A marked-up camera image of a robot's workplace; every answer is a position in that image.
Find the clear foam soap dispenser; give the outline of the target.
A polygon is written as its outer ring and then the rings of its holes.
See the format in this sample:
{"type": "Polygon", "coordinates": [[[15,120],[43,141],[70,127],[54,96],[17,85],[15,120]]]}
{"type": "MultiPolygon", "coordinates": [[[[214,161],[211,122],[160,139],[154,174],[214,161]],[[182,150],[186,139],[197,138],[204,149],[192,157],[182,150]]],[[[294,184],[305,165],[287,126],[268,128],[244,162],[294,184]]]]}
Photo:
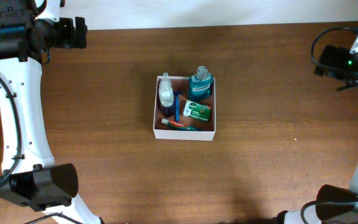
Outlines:
{"type": "Polygon", "coordinates": [[[173,116],[174,95],[172,83],[167,72],[163,73],[158,87],[158,97],[160,100],[160,109],[164,117],[173,116]]]}

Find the blue disposable razor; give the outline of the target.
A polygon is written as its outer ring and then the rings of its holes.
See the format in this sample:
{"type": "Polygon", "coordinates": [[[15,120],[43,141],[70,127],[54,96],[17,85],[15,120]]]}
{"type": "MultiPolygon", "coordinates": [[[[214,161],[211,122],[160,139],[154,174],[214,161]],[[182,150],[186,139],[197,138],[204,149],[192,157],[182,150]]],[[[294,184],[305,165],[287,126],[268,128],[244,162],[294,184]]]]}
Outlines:
{"type": "Polygon", "coordinates": [[[179,95],[182,94],[181,91],[174,91],[174,103],[175,103],[175,121],[179,122],[180,119],[180,102],[179,95]]]}

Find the teal mouthwash bottle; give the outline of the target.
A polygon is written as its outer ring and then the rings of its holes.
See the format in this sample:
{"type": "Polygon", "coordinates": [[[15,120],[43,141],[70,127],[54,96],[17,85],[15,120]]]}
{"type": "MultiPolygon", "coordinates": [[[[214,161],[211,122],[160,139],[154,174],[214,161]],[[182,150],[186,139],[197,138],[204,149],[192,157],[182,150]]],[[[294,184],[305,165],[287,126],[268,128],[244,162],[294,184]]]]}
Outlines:
{"type": "Polygon", "coordinates": [[[189,78],[188,97],[191,101],[201,101],[211,96],[213,75],[207,67],[199,66],[196,73],[189,78]]]}

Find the toothpaste tube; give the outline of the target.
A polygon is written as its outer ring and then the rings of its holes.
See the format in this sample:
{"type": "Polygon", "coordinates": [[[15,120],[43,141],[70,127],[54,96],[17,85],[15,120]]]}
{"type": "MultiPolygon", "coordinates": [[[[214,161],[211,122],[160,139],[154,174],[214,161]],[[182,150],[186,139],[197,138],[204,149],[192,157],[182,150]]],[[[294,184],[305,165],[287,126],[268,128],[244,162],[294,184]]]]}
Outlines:
{"type": "Polygon", "coordinates": [[[200,131],[197,128],[194,128],[192,126],[187,126],[187,125],[178,123],[176,121],[172,121],[170,119],[162,119],[161,123],[166,125],[166,126],[168,126],[168,127],[170,127],[170,128],[173,128],[173,129],[176,129],[176,130],[179,130],[179,131],[200,131]]]}

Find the green white soap bar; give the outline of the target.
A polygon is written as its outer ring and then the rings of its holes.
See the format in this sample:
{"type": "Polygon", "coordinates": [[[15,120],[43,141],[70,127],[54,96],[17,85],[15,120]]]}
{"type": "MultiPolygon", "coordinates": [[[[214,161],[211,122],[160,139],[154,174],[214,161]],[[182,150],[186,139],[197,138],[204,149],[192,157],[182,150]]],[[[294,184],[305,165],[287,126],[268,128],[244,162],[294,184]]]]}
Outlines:
{"type": "Polygon", "coordinates": [[[211,116],[212,106],[201,105],[194,101],[187,100],[183,110],[184,117],[198,119],[200,121],[208,121],[211,116]]]}

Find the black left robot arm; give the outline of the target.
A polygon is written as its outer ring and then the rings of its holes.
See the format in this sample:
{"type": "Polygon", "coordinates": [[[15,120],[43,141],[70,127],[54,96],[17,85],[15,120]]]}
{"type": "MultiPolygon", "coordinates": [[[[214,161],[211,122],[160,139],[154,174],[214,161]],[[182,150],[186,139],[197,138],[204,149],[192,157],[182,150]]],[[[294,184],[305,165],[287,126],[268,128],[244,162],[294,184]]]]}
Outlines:
{"type": "Polygon", "coordinates": [[[64,18],[55,1],[0,1],[0,114],[4,152],[0,198],[59,223],[101,223],[78,193],[73,164],[56,165],[40,86],[43,53],[83,49],[84,18],[64,18]]]}

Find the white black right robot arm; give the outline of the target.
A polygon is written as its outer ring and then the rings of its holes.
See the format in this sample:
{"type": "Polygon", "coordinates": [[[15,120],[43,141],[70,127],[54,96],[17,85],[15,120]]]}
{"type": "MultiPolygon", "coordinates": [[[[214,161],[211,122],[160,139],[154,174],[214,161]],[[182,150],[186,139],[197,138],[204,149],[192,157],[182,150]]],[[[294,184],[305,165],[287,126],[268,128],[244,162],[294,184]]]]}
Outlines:
{"type": "MultiPolygon", "coordinates": [[[[358,88],[358,27],[348,30],[357,36],[350,49],[327,45],[319,59],[311,59],[316,75],[345,83],[340,90],[358,88]]],[[[326,184],[314,201],[297,211],[282,211],[273,220],[283,224],[358,223],[358,164],[348,188],[326,184]]]]}

